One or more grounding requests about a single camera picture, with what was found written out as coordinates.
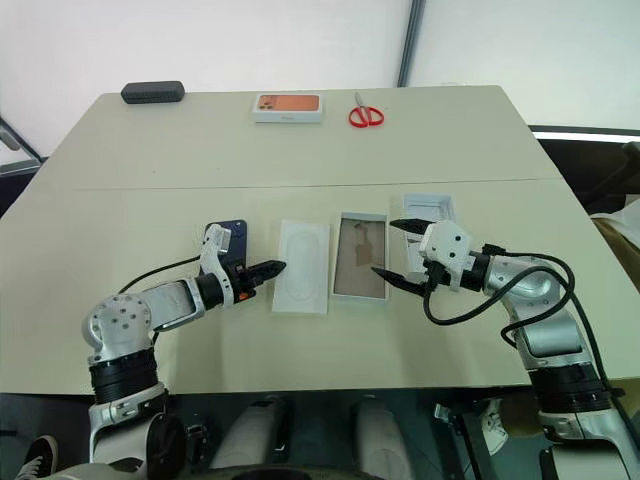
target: metal pole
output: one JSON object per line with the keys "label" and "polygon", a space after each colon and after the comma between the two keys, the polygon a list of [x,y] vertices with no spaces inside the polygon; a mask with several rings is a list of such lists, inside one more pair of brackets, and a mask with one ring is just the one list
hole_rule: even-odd
{"label": "metal pole", "polygon": [[411,64],[413,63],[413,54],[415,53],[416,39],[420,33],[424,4],[425,0],[411,1],[411,11],[409,12],[409,21],[407,22],[407,34],[404,39],[402,61],[400,62],[400,73],[398,74],[396,87],[407,86],[409,71],[411,70]]}

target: white backdrop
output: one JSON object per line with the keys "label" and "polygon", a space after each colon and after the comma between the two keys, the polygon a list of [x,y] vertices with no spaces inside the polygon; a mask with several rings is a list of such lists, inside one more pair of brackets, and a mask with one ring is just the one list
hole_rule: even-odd
{"label": "white backdrop", "polygon": [[104,92],[392,87],[410,0],[0,0],[0,114],[49,155]]}
{"label": "white backdrop", "polygon": [[427,0],[410,85],[501,85],[530,125],[640,129],[639,0]]}

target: orange accent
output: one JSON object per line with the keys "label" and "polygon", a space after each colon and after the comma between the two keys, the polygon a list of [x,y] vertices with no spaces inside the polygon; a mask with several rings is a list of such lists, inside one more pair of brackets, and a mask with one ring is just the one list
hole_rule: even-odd
{"label": "orange accent", "polygon": [[261,95],[260,110],[276,112],[315,112],[320,106],[317,95]]}

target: black case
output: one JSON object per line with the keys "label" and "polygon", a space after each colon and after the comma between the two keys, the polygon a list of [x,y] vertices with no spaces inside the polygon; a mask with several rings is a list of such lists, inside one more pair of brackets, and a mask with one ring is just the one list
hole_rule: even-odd
{"label": "black case", "polygon": [[126,103],[179,102],[184,97],[184,85],[177,80],[127,83],[120,95]]}

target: white sneaker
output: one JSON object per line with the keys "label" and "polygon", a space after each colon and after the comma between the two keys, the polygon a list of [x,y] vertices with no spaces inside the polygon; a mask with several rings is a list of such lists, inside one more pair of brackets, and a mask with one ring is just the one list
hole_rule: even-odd
{"label": "white sneaker", "polygon": [[509,434],[502,427],[502,420],[500,419],[501,401],[502,399],[500,398],[491,400],[489,406],[480,417],[484,441],[487,443],[487,448],[491,455],[498,453],[509,438]]}

